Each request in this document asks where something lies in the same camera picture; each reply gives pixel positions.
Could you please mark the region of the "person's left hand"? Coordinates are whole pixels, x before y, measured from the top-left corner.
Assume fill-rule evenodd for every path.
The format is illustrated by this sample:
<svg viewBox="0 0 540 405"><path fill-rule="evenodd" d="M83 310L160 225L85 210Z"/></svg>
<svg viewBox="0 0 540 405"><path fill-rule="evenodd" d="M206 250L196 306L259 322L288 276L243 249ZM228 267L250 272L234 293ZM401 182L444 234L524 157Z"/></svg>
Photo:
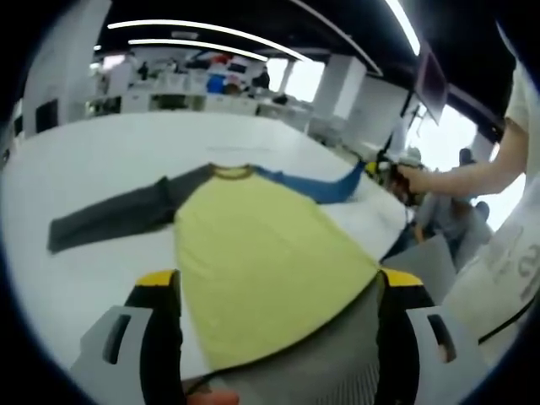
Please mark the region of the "person's left hand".
<svg viewBox="0 0 540 405"><path fill-rule="evenodd" d="M183 381L187 405L238 405L240 397L231 390L213 391L207 381Z"/></svg>

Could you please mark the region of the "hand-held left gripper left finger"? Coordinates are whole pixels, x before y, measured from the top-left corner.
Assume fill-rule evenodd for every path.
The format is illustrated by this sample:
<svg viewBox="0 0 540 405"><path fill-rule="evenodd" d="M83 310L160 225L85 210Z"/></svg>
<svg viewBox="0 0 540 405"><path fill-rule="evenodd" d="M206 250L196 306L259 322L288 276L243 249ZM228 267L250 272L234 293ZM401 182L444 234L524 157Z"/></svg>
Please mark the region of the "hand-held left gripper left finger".
<svg viewBox="0 0 540 405"><path fill-rule="evenodd" d="M70 374L96 404L183 404L181 274L140 278L82 336Z"/></svg>

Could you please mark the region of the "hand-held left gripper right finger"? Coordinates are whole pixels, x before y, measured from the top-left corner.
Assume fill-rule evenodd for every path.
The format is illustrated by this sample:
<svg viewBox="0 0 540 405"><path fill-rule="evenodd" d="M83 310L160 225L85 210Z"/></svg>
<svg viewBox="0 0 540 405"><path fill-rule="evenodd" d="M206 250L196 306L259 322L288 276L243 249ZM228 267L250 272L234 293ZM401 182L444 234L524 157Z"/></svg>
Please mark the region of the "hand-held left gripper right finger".
<svg viewBox="0 0 540 405"><path fill-rule="evenodd" d="M478 345L416 276L384 268L378 404L462 404L481 379Z"/></svg>

